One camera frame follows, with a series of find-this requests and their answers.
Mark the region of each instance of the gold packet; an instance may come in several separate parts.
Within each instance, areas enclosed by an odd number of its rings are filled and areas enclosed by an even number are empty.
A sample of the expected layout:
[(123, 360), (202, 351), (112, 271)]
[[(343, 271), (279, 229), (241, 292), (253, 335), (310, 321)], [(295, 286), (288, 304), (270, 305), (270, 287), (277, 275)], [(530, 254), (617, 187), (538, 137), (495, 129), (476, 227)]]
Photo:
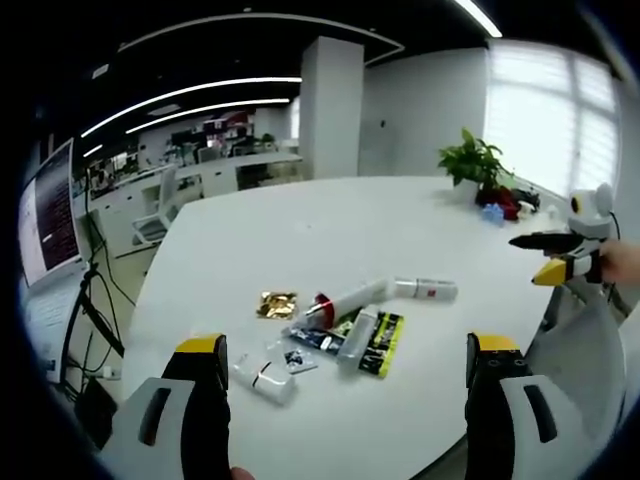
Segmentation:
[(256, 313), (262, 318), (290, 320), (296, 311), (297, 298), (292, 292), (262, 292)]

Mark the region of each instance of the white table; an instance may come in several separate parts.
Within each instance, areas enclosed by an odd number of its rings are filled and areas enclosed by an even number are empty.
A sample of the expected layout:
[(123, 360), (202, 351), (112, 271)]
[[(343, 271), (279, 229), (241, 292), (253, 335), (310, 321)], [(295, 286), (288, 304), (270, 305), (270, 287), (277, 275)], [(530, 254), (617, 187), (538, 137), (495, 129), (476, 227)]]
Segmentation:
[(340, 375), (316, 355), (287, 407), (233, 382), (232, 465), (259, 480), (407, 480), (465, 433), (466, 335), (504, 334), (526, 350), (551, 289), (531, 284), (544, 259), (507, 244), (549, 228), (541, 214), (497, 227), (451, 200), (450, 179), (349, 178), (206, 199), (177, 217), (133, 314), (124, 395), (160, 376), (176, 345), (223, 332), (230, 362), (276, 340), (282, 321), (257, 319), (263, 290), (301, 302), (386, 276), (455, 280), (453, 305), (394, 300), (406, 325), (386, 379)]

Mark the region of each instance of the ceiling light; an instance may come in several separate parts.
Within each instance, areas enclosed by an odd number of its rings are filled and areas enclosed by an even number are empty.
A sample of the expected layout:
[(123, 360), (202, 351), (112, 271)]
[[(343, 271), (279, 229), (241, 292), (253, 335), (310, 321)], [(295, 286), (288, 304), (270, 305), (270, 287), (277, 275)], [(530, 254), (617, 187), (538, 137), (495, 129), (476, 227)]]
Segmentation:
[(229, 102), (229, 103), (220, 103), (218, 105), (209, 105), (208, 107), (194, 108), (193, 110), (187, 110), (186, 112), (174, 113), (173, 115), (168, 115), (166, 117), (159, 118), (157, 120), (153, 120), (152, 122), (145, 123), (143, 125), (139, 125), (130, 130), (127, 130), (126, 133), (133, 133), (143, 128), (150, 127), (151, 125), (155, 125), (156, 123), (166, 122), (167, 120), (172, 120), (174, 118), (182, 117), (184, 115), (191, 115), (192, 113), (198, 112), (206, 112), (208, 110), (217, 110), (219, 108), (229, 108), (229, 107), (240, 107), (243, 105), (268, 105), (272, 103), (289, 103), (288, 98), (270, 98), (264, 100), (243, 100), (240, 102)]
[(111, 115), (109, 118), (106, 118), (100, 123), (95, 124), (93, 127), (83, 132), (80, 136), (84, 138), (90, 133), (95, 132), (100, 127), (105, 126), (107, 123), (129, 112), (133, 112), (138, 108), (149, 105), (150, 103), (159, 102), (160, 100), (165, 100), (167, 98), (175, 97), (176, 95), (182, 95), (183, 93), (194, 92), (196, 90), (202, 90), (205, 88), (224, 87), (227, 85), (241, 85), (245, 83), (301, 83), (301, 82), (302, 82), (302, 78), (300, 77), (257, 77), (257, 78), (239, 78), (236, 80), (222, 80), (220, 82), (203, 83), (202, 85), (196, 85), (194, 87), (182, 88), (180, 90), (176, 90), (175, 92), (165, 93), (164, 95), (150, 98), (149, 100), (145, 100), (144, 102), (140, 102), (129, 108), (125, 108), (121, 112)]
[(165, 105), (164, 107), (151, 110), (150, 112), (147, 112), (147, 115), (151, 115), (152, 117), (159, 117), (160, 115), (166, 115), (168, 113), (175, 112), (176, 110), (180, 110), (180, 105), (172, 103), (171, 105)]
[(87, 158), (89, 155), (91, 155), (92, 153), (96, 153), (98, 150), (100, 150), (102, 148), (102, 145), (97, 145), (95, 147), (93, 147), (91, 150), (89, 150), (87, 153), (85, 153), (84, 155), (82, 155), (82, 158)]
[(487, 17), (487, 15), (478, 8), (478, 6), (473, 3), (471, 0), (453, 0), (462, 8), (464, 8), (469, 15), (473, 17), (473, 19), (482, 25), (489, 35), (493, 38), (502, 37), (502, 33), (498, 30), (498, 27)]

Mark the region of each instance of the blue object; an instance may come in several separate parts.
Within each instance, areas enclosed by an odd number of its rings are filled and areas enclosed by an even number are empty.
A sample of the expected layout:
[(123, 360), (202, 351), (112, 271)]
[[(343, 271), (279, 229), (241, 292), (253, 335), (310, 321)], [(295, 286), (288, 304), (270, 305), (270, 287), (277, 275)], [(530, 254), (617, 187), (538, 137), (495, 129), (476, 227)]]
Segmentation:
[(499, 227), (504, 225), (504, 211), (497, 203), (485, 205), (482, 209), (482, 218)]

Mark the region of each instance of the computer screen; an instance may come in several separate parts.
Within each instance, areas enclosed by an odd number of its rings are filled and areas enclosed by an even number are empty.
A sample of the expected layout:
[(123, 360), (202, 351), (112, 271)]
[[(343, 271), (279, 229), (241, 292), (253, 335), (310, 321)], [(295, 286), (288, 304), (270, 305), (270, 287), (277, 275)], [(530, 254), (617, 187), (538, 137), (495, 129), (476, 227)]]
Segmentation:
[(73, 140), (40, 167), (20, 198), (18, 240), (27, 284), (80, 258), (71, 208)]

